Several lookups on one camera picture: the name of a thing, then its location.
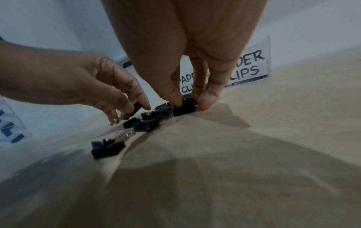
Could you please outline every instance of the light wood surface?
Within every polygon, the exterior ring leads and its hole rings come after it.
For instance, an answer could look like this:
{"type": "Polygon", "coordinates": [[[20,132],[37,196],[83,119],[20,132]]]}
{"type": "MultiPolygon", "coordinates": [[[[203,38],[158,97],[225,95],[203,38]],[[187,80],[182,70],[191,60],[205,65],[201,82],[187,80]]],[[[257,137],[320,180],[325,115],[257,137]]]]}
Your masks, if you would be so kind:
{"type": "Polygon", "coordinates": [[[89,131],[0,183],[2,227],[359,228],[360,59],[338,53],[227,89],[100,162],[91,136],[119,131],[89,131]]]}

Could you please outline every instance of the hand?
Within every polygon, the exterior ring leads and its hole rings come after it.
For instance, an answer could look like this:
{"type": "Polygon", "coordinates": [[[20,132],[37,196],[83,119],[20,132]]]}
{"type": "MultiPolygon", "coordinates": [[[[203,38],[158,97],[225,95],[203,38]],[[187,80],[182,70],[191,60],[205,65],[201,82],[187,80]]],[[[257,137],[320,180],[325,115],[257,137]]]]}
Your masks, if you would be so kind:
{"type": "Polygon", "coordinates": [[[165,100],[182,104],[179,63],[194,68],[192,97],[201,109],[220,96],[267,0],[102,0],[138,74],[165,100]],[[211,76],[205,89],[207,71],[211,76]]]}
{"type": "Polygon", "coordinates": [[[98,53],[27,48],[0,41],[0,94],[36,104],[86,104],[109,121],[134,110],[150,109],[138,81],[98,53]]]}

